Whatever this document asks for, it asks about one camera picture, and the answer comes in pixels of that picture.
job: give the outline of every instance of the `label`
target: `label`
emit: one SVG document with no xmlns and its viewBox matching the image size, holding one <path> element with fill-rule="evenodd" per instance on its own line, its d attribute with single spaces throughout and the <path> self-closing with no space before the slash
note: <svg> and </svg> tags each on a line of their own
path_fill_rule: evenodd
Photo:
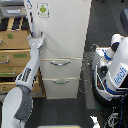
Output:
<svg viewBox="0 0 128 128">
<path fill-rule="evenodd" d="M 49 8 L 47 3 L 37 4 L 37 10 L 39 17 L 49 17 Z"/>
<path fill-rule="evenodd" d="M 6 56 L 5 55 L 1 55 L 1 58 L 6 58 Z"/>
<path fill-rule="evenodd" d="M 13 35 L 12 34 L 7 34 L 9 39 L 13 39 Z"/>
<path fill-rule="evenodd" d="M 117 85 L 117 87 L 120 87 L 127 74 L 128 71 L 123 67 L 123 65 L 120 64 L 116 73 L 113 76 L 113 81 Z"/>
<path fill-rule="evenodd" d="M 13 54 L 14 58 L 28 58 L 27 54 Z"/>
<path fill-rule="evenodd" d="M 7 10 L 7 13 L 9 13 L 9 14 L 17 14 L 17 13 L 20 13 L 20 9 Z"/>
</svg>

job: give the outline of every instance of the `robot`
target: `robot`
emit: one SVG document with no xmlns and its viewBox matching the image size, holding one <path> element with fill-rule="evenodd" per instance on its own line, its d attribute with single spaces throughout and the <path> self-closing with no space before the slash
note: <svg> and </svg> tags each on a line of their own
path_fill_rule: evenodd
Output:
<svg viewBox="0 0 128 128">
<path fill-rule="evenodd" d="M 120 14 L 128 34 L 128 10 Z M 96 48 L 93 69 L 93 91 L 102 103 L 115 106 L 128 92 L 128 37 L 114 34 L 111 47 Z"/>
<path fill-rule="evenodd" d="M 44 35 L 40 38 L 28 36 L 31 59 L 23 72 L 17 76 L 15 81 L 17 87 L 12 89 L 5 97 L 2 107 L 1 128 L 24 128 L 25 122 L 31 115 L 33 102 L 29 94 L 36 79 L 40 64 L 39 54 L 44 40 Z"/>
</svg>

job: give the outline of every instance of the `cabinet drawer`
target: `cabinet drawer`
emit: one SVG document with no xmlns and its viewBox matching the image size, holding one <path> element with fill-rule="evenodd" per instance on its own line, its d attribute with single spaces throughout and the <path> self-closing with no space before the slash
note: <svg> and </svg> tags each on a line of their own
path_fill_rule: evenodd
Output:
<svg viewBox="0 0 128 128">
<path fill-rule="evenodd" d="M 79 79 L 43 80 L 47 99 L 77 98 Z"/>
<path fill-rule="evenodd" d="M 80 77 L 82 59 L 41 61 L 42 78 Z"/>
<path fill-rule="evenodd" d="M 0 67 L 0 77 L 16 77 L 24 67 Z"/>
<path fill-rule="evenodd" d="M 1 66 L 25 66 L 30 59 L 30 49 L 28 50 L 1 50 Z"/>
<path fill-rule="evenodd" d="M 3 31 L 0 32 L 0 49 L 27 49 L 28 43 L 27 31 Z"/>
<path fill-rule="evenodd" d="M 12 1 L 19 2 L 19 0 L 18 1 L 17 0 L 2 0 L 2 3 L 6 3 L 6 4 L 9 3 L 9 5 L 10 5 L 10 1 L 11 2 Z M 20 13 L 8 13 L 8 11 L 7 11 L 7 10 L 21 10 L 24 6 L 22 6 L 22 4 L 20 4 L 20 5 L 21 6 L 14 6 L 14 4 L 13 4 L 13 6 L 1 7 L 1 11 L 2 11 L 3 16 L 6 18 L 8 18 L 8 17 L 25 17 L 26 14 L 22 14 L 21 12 Z"/>
</svg>

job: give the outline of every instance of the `sticker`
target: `sticker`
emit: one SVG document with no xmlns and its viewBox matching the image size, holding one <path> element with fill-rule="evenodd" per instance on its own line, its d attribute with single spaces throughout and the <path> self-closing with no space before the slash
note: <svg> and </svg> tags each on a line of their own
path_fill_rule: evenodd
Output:
<svg viewBox="0 0 128 128">
<path fill-rule="evenodd" d="M 41 11 L 42 13 L 45 13 L 45 12 L 46 12 L 46 8 L 44 7 L 44 5 L 41 6 L 40 11 Z"/>
<path fill-rule="evenodd" d="M 12 34 L 7 34 L 9 39 L 13 39 L 13 35 Z"/>
<path fill-rule="evenodd" d="M 47 3 L 37 4 L 39 17 L 49 17 L 49 8 Z"/>
<path fill-rule="evenodd" d="M 27 0 L 27 7 L 28 7 L 28 9 L 32 8 L 32 4 L 31 4 L 30 0 Z"/>
<path fill-rule="evenodd" d="M 27 54 L 13 54 L 14 58 L 28 58 Z"/>
<path fill-rule="evenodd" d="M 1 58 L 6 58 L 6 56 L 5 55 L 1 55 Z"/>
</svg>

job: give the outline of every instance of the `blue logo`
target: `blue logo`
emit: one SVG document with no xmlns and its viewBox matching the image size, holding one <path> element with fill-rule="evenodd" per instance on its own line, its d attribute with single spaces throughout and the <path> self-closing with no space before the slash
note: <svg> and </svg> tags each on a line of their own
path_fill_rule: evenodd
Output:
<svg viewBox="0 0 128 128">
<path fill-rule="evenodd" d="M 121 81 L 123 80 L 125 74 L 126 74 L 126 70 L 124 68 L 120 68 L 120 72 L 117 74 L 117 77 L 114 78 L 115 82 L 119 85 L 121 83 Z"/>
</svg>

